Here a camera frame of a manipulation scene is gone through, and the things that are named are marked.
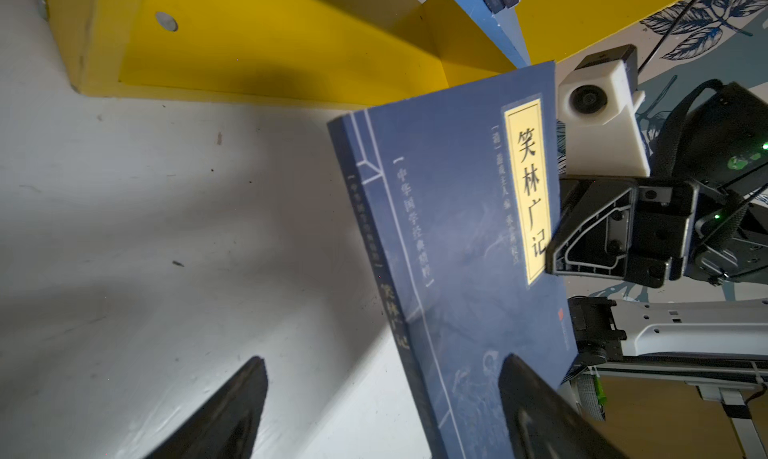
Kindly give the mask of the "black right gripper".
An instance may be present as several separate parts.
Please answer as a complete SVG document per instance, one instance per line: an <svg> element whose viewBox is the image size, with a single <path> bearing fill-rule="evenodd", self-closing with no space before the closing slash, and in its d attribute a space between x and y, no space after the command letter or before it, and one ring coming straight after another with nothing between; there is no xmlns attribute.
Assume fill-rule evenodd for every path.
<svg viewBox="0 0 768 459"><path fill-rule="evenodd" d="M688 263L699 186L664 178L562 178L546 272L660 288Z"/></svg>

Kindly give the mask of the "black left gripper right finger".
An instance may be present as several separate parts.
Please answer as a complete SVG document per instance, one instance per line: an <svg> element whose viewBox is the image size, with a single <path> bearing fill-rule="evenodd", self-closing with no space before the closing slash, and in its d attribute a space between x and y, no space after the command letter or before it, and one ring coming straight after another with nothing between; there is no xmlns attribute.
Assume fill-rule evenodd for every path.
<svg viewBox="0 0 768 459"><path fill-rule="evenodd" d="M502 409L516 458L623 458L520 357L503 362Z"/></svg>

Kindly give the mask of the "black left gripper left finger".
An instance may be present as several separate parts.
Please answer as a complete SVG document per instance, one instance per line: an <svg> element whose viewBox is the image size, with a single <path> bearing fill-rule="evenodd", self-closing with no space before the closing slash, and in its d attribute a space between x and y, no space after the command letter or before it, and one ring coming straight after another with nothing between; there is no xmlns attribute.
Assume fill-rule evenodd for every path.
<svg viewBox="0 0 768 459"><path fill-rule="evenodd" d="M265 361L240 367L150 458L249 458L268 391Z"/></svg>

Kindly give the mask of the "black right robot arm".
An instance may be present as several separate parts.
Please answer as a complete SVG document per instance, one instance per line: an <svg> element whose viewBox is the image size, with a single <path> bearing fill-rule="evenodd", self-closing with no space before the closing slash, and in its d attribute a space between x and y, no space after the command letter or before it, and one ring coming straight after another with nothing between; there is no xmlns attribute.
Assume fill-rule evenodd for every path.
<svg viewBox="0 0 768 459"><path fill-rule="evenodd" d="M711 79L669 114L649 177L564 176L546 251L554 275L659 288L687 277L721 286L767 280L767 105ZM569 301L574 368L652 359L767 363L767 304L623 305Z"/></svg>

